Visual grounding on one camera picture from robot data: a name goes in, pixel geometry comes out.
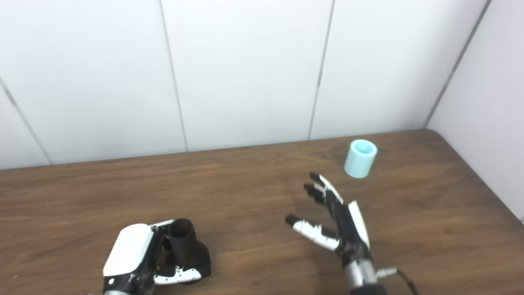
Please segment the white and black left hand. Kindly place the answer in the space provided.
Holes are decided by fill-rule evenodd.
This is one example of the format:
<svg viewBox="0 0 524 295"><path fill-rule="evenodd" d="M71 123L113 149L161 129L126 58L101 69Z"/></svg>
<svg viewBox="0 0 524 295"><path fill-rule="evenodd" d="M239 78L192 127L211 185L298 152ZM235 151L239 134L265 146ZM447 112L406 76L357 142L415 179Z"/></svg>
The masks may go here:
<svg viewBox="0 0 524 295"><path fill-rule="evenodd" d="M120 231L103 267L104 295L151 295L155 287L211 276L208 247L186 218L138 223Z"/></svg>

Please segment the white and black right hand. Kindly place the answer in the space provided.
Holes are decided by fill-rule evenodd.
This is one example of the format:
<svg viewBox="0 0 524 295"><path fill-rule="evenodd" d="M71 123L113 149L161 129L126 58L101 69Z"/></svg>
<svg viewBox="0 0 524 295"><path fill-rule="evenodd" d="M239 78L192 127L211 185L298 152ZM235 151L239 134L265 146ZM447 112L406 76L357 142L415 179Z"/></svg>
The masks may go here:
<svg viewBox="0 0 524 295"><path fill-rule="evenodd" d="M306 239L335 252L342 259L343 267L356 260L372 260L368 231L359 204L355 200L346 203L324 176L310 172L309 179L311 181L303 185L307 196L327 209L337 229L325 229L321 224L313 224L292 214L286 216L286 224Z"/></svg>

